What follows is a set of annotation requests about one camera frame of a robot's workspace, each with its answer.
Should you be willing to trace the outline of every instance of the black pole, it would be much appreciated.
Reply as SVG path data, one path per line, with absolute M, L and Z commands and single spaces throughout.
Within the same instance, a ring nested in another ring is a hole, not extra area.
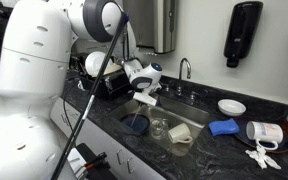
M 115 33 L 115 35 L 113 37 L 111 46 L 109 48 L 108 53 L 105 56 L 105 59 L 104 59 L 102 65 L 101 65 L 99 73 L 98 73 L 98 75 L 97 75 L 97 77 L 95 79 L 95 82 L 94 82 L 93 86 L 92 86 L 89 101 L 91 101 L 91 98 L 94 98 L 93 96 L 94 96 L 94 94 L 95 94 L 95 92 L 97 90 L 97 87 L 98 87 L 98 85 L 100 83 L 100 80 L 103 77 L 104 71 L 105 71 L 106 66 L 108 64 L 108 61 L 110 60 L 110 57 L 111 57 L 111 55 L 113 53 L 114 47 L 116 45 L 116 42 L 117 42 L 117 40 L 118 40 L 122 30 L 123 30 L 123 27 L 124 27 L 124 24 L 125 24 L 125 20 L 126 20 L 126 15 L 124 14 L 124 12 L 121 12 L 121 13 L 122 13 L 122 16 L 121 16 L 120 22 L 118 24 L 118 27 L 116 29 L 116 33 Z M 84 116 L 85 112 L 88 111 L 88 108 L 89 107 L 87 105 L 84 108 L 83 113 L 81 113 L 81 115 L 79 116 L 79 118 L 78 118 L 78 120 L 76 122 L 76 125 L 75 125 L 75 127 L 73 129 L 73 132 L 71 133 L 71 135 L 70 135 L 70 137 L 69 137 L 69 139 L 68 139 L 68 141 L 67 141 L 67 143 L 65 145 L 63 153 L 62 153 L 62 155 L 60 157 L 60 160 L 59 160 L 59 162 L 58 162 L 58 164 L 57 164 L 57 166 L 56 166 L 56 168 L 54 170 L 54 173 L 52 175 L 51 180 L 57 180 L 58 179 L 58 177 L 59 177 L 59 175 L 60 175 L 60 173 L 61 173 L 61 171 L 62 171 L 62 169 L 64 167 L 66 159 L 67 159 L 67 157 L 69 155 L 69 152 L 72 149 L 73 145 L 75 144 L 76 139 L 77 139 L 77 137 L 78 137 L 78 135 L 79 135 L 79 133 L 80 133 L 80 131 L 82 129 L 82 126 L 83 126 L 83 124 L 85 122 L 85 118 L 83 118 L 83 116 Z

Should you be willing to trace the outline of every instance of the sink basin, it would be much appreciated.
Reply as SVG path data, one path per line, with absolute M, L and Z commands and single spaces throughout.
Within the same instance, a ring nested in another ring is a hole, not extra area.
M 144 104 L 139 110 L 138 108 L 139 103 L 133 99 L 112 110 L 109 113 L 109 116 L 121 120 L 125 115 L 138 111 L 138 114 L 146 116 L 150 121 L 161 118 L 165 119 L 169 129 L 185 123 L 190 129 L 191 136 L 193 137 L 193 141 L 188 144 L 172 144 L 167 135 L 161 139 L 154 138 L 150 132 L 143 135 L 144 138 L 160 145 L 176 156 L 184 156 L 187 154 L 201 130 L 204 128 L 204 125 L 210 121 L 210 114 L 208 112 L 163 96 L 158 97 L 158 105 L 155 107 Z

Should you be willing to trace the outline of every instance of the blue sponge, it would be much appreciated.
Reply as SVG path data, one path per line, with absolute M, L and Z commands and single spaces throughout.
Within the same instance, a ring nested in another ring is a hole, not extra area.
M 208 126 L 210 127 L 213 136 L 220 134 L 235 134 L 240 131 L 240 128 L 232 118 L 226 121 L 214 121 Z

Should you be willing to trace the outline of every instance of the wall-mounted dispenser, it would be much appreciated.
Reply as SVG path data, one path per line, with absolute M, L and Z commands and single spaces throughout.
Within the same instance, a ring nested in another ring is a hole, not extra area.
M 248 55 L 262 9 L 263 3 L 258 1 L 242 2 L 234 6 L 224 48 L 227 67 L 237 67 L 239 60 Z
M 175 50 L 177 0 L 123 0 L 139 47 L 154 48 L 157 54 Z

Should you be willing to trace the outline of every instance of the cup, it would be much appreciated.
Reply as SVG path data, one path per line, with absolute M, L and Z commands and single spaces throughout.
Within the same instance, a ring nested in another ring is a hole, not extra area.
M 255 140 L 256 145 L 272 151 L 276 150 L 278 143 L 281 143 L 283 140 L 282 128 L 277 124 L 250 121 L 246 126 L 246 134 L 250 140 Z M 272 143 L 274 147 L 265 147 L 261 145 L 260 141 Z
M 168 131 L 168 137 L 173 144 L 175 143 L 190 143 L 193 138 L 191 136 L 191 131 L 188 129 L 187 125 L 182 123 L 173 129 Z
M 168 131 L 166 119 L 155 119 L 151 122 L 150 132 L 153 138 L 162 139 Z

